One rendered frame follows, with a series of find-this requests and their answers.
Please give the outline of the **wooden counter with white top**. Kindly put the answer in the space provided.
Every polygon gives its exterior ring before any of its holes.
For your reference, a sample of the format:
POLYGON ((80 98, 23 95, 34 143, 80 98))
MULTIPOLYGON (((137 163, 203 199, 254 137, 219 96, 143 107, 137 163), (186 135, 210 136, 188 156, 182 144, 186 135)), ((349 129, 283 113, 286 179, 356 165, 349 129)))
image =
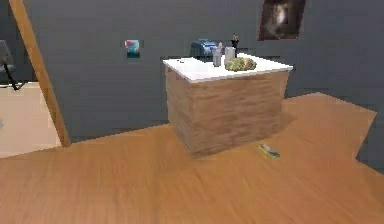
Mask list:
POLYGON ((293 67, 249 58, 256 68, 237 72, 195 58, 163 61, 168 120, 192 155, 263 140, 281 130, 282 101, 293 67))

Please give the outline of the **grey spray bottle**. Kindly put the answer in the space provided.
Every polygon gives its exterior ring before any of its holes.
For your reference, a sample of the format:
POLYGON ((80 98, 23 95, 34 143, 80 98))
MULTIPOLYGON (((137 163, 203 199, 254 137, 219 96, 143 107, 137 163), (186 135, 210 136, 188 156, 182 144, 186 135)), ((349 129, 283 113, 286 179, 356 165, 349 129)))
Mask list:
POLYGON ((222 47, 223 47, 222 43, 219 42, 218 45, 212 50, 214 67, 221 66, 222 47))

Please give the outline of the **blue toaster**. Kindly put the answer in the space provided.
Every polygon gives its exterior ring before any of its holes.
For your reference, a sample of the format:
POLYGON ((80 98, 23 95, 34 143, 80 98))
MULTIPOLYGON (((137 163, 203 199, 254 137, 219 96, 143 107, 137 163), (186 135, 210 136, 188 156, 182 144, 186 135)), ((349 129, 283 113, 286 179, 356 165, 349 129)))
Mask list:
POLYGON ((216 43, 210 39, 198 39, 190 45, 190 55, 197 59, 212 57, 212 51, 216 47, 216 43))

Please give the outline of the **green lettuce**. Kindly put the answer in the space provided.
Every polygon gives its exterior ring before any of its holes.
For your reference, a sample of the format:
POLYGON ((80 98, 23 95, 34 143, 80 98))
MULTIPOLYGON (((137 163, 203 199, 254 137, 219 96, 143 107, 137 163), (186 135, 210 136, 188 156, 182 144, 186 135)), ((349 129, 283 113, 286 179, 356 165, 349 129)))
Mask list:
POLYGON ((229 71, 247 71, 254 70, 257 66, 257 63, 250 59, 244 57, 233 58, 225 64, 225 69, 229 71))

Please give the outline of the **grey cup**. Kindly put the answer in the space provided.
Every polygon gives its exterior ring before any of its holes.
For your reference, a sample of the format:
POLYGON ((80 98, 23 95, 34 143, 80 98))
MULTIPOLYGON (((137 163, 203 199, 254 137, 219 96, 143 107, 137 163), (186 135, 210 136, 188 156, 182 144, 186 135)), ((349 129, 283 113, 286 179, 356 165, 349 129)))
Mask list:
POLYGON ((224 64, 227 64, 230 60, 232 60, 235 57, 235 48, 234 47, 226 47, 225 48, 225 57, 224 57, 224 64))

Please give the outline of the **black pepper mill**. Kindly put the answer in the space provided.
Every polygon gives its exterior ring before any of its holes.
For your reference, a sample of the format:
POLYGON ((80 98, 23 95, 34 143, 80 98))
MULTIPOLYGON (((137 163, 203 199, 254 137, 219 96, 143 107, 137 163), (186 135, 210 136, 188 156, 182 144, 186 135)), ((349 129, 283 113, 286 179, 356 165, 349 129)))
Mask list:
POLYGON ((232 47, 235 49, 235 56, 237 56, 238 52, 238 44, 239 44, 239 37, 236 33, 233 33, 232 39, 231 39, 232 47))

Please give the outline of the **colourful flat book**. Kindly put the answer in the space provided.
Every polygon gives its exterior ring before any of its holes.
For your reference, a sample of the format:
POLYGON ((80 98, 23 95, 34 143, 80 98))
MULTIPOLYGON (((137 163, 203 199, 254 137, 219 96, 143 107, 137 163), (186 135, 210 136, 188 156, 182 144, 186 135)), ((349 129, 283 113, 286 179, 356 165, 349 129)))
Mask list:
POLYGON ((280 154, 276 151, 273 151, 268 145, 266 144, 259 144, 257 146, 257 149, 261 151, 266 157, 274 159, 278 158, 280 154))

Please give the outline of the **dark framed picture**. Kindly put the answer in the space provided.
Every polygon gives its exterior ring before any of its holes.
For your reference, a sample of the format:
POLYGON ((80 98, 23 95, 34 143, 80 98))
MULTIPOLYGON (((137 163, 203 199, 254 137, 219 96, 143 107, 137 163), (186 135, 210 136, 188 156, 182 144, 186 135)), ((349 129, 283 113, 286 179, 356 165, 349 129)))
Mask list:
POLYGON ((264 0, 259 41, 297 39, 307 0, 264 0))

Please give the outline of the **grey chair with black legs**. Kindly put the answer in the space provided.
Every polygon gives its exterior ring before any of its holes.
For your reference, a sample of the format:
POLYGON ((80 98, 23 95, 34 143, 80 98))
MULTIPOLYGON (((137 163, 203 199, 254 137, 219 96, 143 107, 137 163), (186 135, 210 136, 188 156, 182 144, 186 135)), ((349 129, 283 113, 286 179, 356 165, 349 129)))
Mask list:
POLYGON ((0 40, 0 73, 5 73, 14 91, 20 90, 25 83, 17 83, 11 75, 15 70, 13 56, 5 40, 0 40))

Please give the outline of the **small colourful wall picture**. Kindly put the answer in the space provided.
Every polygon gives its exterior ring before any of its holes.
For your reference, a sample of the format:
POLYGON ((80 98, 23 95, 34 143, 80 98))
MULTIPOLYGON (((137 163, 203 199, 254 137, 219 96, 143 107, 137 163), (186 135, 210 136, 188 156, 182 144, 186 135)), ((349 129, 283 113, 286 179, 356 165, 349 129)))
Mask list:
POLYGON ((126 56, 128 58, 140 57, 140 42, 138 40, 126 40, 124 44, 125 44, 126 56))

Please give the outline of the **wooden door frame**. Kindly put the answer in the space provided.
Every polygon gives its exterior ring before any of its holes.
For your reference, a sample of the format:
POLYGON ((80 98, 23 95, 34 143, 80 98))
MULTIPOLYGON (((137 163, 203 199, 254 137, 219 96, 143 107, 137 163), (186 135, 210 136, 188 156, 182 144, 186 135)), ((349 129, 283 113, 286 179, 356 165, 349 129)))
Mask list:
POLYGON ((50 112, 50 116, 58 134, 60 143, 63 147, 68 147, 71 145, 71 140, 67 132, 65 122, 49 78, 49 74, 46 70, 46 66, 37 43, 32 24, 28 17, 28 13, 24 5, 24 0, 8 0, 8 2, 23 39, 30 62, 35 71, 35 76, 40 85, 40 89, 50 112))

